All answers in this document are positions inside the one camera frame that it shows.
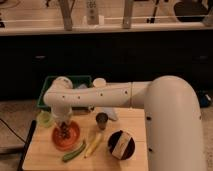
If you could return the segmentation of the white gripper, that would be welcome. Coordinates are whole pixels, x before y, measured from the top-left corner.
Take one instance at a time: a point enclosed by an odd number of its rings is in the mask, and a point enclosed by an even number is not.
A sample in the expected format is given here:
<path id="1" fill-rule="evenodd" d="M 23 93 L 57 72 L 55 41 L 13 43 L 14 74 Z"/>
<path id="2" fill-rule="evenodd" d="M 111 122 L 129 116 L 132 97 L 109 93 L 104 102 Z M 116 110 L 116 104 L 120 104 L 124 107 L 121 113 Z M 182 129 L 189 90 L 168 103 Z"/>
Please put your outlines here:
<path id="1" fill-rule="evenodd" d="M 51 108 L 51 114 L 57 125 L 68 124 L 73 114 L 71 107 Z"/>

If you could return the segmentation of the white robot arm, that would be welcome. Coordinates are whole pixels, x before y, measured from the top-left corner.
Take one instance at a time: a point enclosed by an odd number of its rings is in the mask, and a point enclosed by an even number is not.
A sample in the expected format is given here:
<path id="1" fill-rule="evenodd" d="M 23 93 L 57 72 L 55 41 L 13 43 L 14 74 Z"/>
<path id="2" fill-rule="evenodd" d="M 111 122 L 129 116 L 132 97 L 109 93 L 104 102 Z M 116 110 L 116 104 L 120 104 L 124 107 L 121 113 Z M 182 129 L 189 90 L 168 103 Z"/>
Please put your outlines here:
<path id="1" fill-rule="evenodd" d="M 149 171 L 206 171 L 201 110 L 191 85 L 176 76 L 151 82 L 72 89 L 56 79 L 43 97 L 60 121 L 73 107 L 125 107 L 145 112 Z"/>

